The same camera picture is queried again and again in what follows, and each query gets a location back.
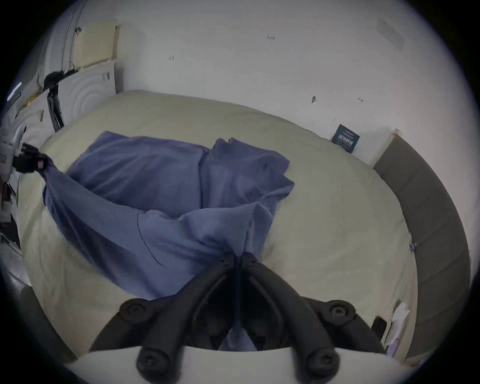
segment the black clamp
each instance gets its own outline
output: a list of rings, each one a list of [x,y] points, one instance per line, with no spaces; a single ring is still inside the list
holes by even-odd
[[[219,348],[238,313],[235,296],[240,299],[241,326],[257,350],[292,346],[302,382],[326,383],[335,376],[340,364],[335,348],[385,353],[350,303],[303,298],[250,253],[241,259],[226,256],[176,295],[124,302],[90,350],[141,345],[139,373],[151,383],[173,382],[182,345]]]
[[[13,158],[12,166],[20,173],[32,173],[44,170],[47,163],[47,155],[33,145],[23,143],[21,153]]]

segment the mattress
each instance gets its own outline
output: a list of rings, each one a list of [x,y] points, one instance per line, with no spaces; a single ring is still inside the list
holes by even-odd
[[[257,110],[194,97],[124,92],[75,120],[42,147],[58,169],[104,131],[211,146],[237,140],[290,160],[295,187],[278,207],[261,260],[302,296],[346,300],[372,325],[404,301],[410,314],[395,355],[403,360],[417,310],[414,254],[400,204],[379,175],[341,147]],[[86,353],[119,306],[132,298],[59,233],[42,203],[44,182],[22,175],[19,235],[35,294],[69,348]]]

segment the gray upholstered headboard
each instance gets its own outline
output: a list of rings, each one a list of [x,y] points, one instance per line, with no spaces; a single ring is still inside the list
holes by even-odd
[[[418,309],[407,358],[414,357],[441,344],[466,302],[467,238],[445,187],[400,136],[373,168],[397,196],[415,245]]]

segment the fabric fold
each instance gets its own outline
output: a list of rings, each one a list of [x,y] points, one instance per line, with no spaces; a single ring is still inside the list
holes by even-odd
[[[288,160],[235,139],[213,149],[105,132],[66,174],[48,160],[44,203],[60,232],[115,284],[177,293],[226,253],[260,255],[293,182]]]

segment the white wall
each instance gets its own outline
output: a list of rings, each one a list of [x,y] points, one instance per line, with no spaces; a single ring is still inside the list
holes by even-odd
[[[354,155],[368,164],[400,130],[450,193],[476,265],[478,110],[455,59],[404,3],[88,0],[79,26],[102,18],[121,25],[124,90],[242,104],[325,138],[343,124],[360,135]]]

